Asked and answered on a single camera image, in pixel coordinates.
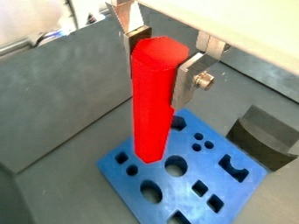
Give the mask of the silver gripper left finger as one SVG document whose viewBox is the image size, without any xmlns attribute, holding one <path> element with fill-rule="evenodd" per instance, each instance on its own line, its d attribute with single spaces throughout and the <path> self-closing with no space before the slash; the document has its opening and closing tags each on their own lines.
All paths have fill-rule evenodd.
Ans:
<svg viewBox="0 0 299 224">
<path fill-rule="evenodd" d="M 107 0 L 107 8 L 117 19 L 126 49 L 129 75 L 133 75 L 131 54 L 137 43 L 153 36 L 153 28 L 146 25 L 137 0 Z"/>
</svg>

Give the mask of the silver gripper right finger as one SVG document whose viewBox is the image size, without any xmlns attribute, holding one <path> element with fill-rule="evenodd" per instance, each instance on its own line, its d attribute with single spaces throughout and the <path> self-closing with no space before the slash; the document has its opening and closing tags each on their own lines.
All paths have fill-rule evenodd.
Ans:
<svg viewBox="0 0 299 224">
<path fill-rule="evenodd" d="M 192 101 L 198 88 L 209 90 L 216 78 L 209 74 L 209 68 L 221 61 L 224 53 L 230 45 L 213 37 L 205 31 L 200 31 L 197 39 L 198 52 L 180 65 L 173 89 L 173 108 L 182 109 Z"/>
</svg>

